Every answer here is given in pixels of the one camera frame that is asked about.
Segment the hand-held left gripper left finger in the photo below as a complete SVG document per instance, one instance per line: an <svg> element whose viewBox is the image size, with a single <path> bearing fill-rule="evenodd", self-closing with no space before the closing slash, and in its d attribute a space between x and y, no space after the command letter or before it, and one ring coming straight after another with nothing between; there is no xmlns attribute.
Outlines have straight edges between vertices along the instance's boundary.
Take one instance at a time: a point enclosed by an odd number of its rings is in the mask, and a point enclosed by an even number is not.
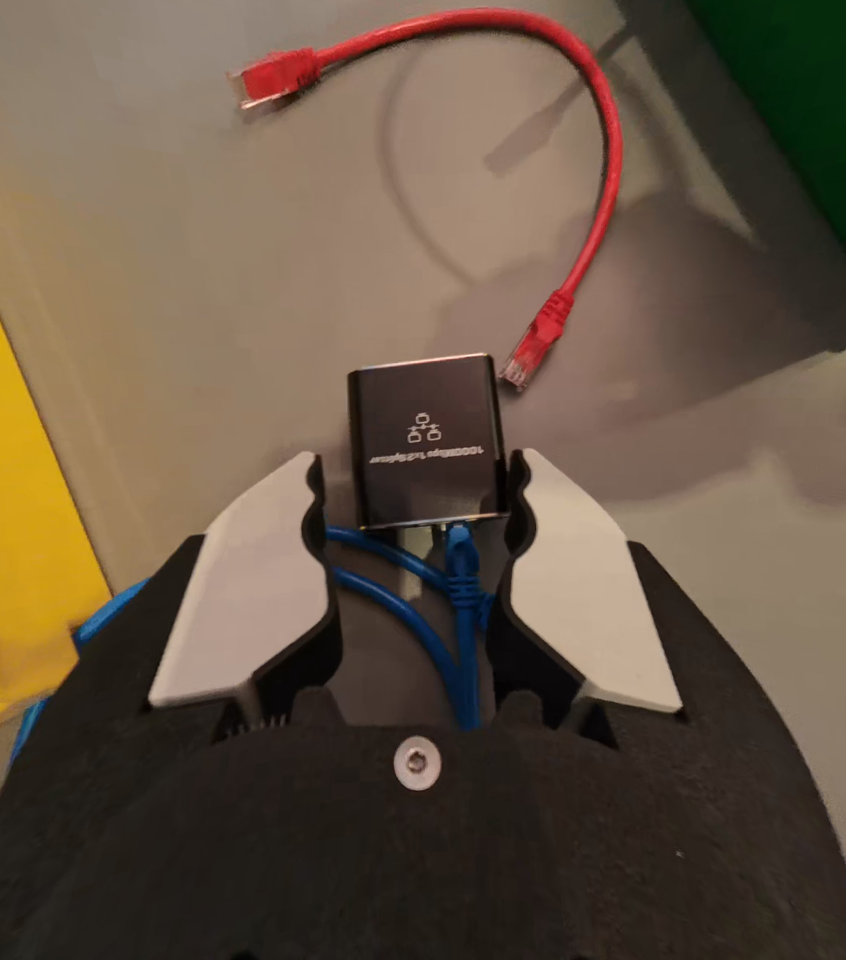
<svg viewBox="0 0 846 960"><path fill-rule="evenodd" d="M232 701L286 721L341 664L321 458L299 453L207 528L148 692L154 709Z"/></svg>

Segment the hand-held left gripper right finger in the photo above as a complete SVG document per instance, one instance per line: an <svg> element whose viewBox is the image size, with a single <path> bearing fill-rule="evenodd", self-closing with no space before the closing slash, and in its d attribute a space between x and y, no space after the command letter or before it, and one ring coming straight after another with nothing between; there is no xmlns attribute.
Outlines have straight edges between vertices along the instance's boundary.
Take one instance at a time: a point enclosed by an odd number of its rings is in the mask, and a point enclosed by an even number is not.
<svg viewBox="0 0 846 960"><path fill-rule="evenodd" d="M497 708L528 691L545 714L592 700L676 714L682 699L629 541L539 451L515 450L508 552L485 650Z"/></svg>

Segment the black ethernet splitter box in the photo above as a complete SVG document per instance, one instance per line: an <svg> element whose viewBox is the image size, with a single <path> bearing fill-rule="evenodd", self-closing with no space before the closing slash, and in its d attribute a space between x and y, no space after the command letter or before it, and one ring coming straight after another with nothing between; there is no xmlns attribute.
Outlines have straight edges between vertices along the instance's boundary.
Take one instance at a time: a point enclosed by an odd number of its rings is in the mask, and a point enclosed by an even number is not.
<svg viewBox="0 0 846 960"><path fill-rule="evenodd" d="M366 366L347 375L357 527L505 518L507 458L491 355Z"/></svg>

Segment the green plastic bin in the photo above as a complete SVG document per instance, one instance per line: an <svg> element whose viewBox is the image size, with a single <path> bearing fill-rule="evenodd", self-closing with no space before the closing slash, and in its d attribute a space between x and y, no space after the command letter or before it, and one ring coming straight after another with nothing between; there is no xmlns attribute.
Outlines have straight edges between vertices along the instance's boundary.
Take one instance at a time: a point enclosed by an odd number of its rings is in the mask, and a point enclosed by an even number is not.
<svg viewBox="0 0 846 960"><path fill-rule="evenodd" d="M689 7L846 247L846 1Z"/></svg>

